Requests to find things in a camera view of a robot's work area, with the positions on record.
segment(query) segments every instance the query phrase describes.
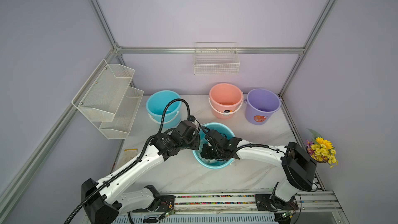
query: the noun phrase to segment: white wire basket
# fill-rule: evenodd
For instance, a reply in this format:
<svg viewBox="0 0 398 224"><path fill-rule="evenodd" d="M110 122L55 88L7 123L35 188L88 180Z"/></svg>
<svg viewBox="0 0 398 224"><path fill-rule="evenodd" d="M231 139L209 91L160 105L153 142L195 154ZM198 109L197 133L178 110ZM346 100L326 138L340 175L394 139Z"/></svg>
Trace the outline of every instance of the white wire basket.
<svg viewBox="0 0 398 224"><path fill-rule="evenodd" d="M103 69L86 94L82 97L80 93L83 86L72 104L107 139L125 139L130 134L144 91L130 87L134 69L103 60L97 71L101 66Z"/></svg>
<svg viewBox="0 0 398 224"><path fill-rule="evenodd" d="M111 122L102 122L99 130L107 139L124 139L130 134L144 91L128 87L126 95Z"/></svg>
<svg viewBox="0 0 398 224"><path fill-rule="evenodd" d="M75 105L90 121L113 121L134 75L134 69L104 62L96 81Z"/></svg>
<svg viewBox="0 0 398 224"><path fill-rule="evenodd" d="M195 43L195 75L237 75L239 64L236 42Z"/></svg>

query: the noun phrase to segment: blue bucket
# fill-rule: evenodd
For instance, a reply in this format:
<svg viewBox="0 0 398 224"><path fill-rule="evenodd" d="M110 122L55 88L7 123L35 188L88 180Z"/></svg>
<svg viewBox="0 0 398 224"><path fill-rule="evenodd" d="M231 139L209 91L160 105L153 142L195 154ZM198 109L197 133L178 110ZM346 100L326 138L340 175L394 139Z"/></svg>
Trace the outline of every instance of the blue bucket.
<svg viewBox="0 0 398 224"><path fill-rule="evenodd" d="M180 98L180 95L174 91L163 90L156 92L147 100L147 111L151 120L158 125L162 120L162 114L167 104ZM164 116L163 130L177 126L181 122L180 114L181 102L174 102L167 108L166 115Z"/></svg>
<svg viewBox="0 0 398 224"><path fill-rule="evenodd" d="M231 138L235 137L235 134L231 131L231 129L222 123L212 122L212 123L206 123L203 126L209 128L210 130L214 129L214 130L220 132L221 134L225 134L227 139L231 139ZM202 130L199 132L199 135L201 138L199 150L198 151L192 150L192 152L193 152L193 155L195 156L196 160L198 160L198 162L201 165L203 165L204 167L209 168L209 169L221 169L221 168L224 168L224 167L230 165L235 160L234 158L231 158L228 161L217 161L215 159L202 158L200 156L200 153L202 151L203 144L208 144L208 142L205 139L205 133Z"/></svg>

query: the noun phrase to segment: flower bouquet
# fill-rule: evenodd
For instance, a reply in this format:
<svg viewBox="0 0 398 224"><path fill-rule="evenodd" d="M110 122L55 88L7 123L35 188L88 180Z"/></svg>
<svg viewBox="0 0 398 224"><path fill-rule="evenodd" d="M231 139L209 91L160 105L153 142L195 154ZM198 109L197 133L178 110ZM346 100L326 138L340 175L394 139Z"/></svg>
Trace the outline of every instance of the flower bouquet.
<svg viewBox="0 0 398 224"><path fill-rule="evenodd" d="M307 140L308 154L320 163L328 163L333 168L334 164L338 165L339 161L336 160L336 150L330 141L325 140L319 133L314 130L307 129L312 134L312 140Z"/></svg>

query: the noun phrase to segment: white marble table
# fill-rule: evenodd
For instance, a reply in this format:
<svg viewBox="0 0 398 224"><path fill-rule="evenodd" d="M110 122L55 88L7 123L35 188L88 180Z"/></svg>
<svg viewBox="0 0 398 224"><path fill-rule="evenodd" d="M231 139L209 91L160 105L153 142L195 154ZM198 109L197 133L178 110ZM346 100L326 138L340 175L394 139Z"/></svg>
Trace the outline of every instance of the white marble table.
<svg viewBox="0 0 398 224"><path fill-rule="evenodd" d="M207 95L182 95L190 107L191 115L201 123L220 122L228 126L236 137L251 142L268 145L287 145L296 142L287 124L282 110L275 112L261 126L249 123L245 116L246 103L230 119L221 120L211 112ZM152 122L145 108L149 97L144 96L137 112L130 136L125 140L118 162L121 161L124 149L137 148L141 152L144 142L156 134L159 125ZM185 104L181 105L181 116L186 118ZM223 169L207 169L199 164L192 150L182 150L177 156L154 167L139 178L128 191L154 185L160 193L189 192L253 192L269 191L280 181L284 172L267 163L254 160L235 160Z"/></svg>

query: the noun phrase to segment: black mounting plate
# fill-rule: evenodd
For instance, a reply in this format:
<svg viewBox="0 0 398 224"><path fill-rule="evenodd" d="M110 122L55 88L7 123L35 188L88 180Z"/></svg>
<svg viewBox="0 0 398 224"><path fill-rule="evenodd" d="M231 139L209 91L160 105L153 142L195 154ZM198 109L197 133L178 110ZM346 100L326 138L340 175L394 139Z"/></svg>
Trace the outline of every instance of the black mounting plate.
<svg viewBox="0 0 398 224"><path fill-rule="evenodd" d="M270 201L271 194L256 194L256 205L258 211L270 211L274 210L275 208L272 207L272 203ZM299 206L297 205L296 198L293 196L289 202L283 206L283 210L292 210L292 206L295 210L299 210Z"/></svg>
<svg viewBox="0 0 398 224"><path fill-rule="evenodd" d="M166 202L167 204L160 204L159 208L155 212L164 213L166 211L166 209L169 207L170 204L174 207L174 199L175 199L175 196L173 196L173 195L163 195L163 196L161 196L160 202ZM133 212L134 213L137 213L137 212L138 213L146 213L146 212L153 213L153 212L150 212L150 211L148 211L147 209L144 209L144 208L136 209Z"/></svg>

